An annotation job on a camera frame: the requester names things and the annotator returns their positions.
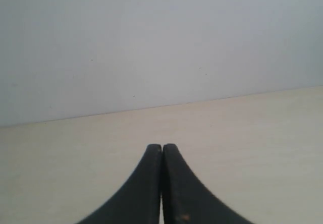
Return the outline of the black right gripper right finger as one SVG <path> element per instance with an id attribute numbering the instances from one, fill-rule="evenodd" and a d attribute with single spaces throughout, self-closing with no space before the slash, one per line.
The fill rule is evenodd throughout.
<path id="1" fill-rule="evenodd" d="M 161 197 L 164 223 L 250 223 L 207 189 L 175 144 L 163 146 Z"/>

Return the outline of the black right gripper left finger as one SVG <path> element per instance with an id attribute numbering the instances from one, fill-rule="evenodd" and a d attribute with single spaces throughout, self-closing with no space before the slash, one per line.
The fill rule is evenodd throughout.
<path id="1" fill-rule="evenodd" d="M 161 152 L 149 144 L 122 187 L 79 223 L 159 223 Z"/>

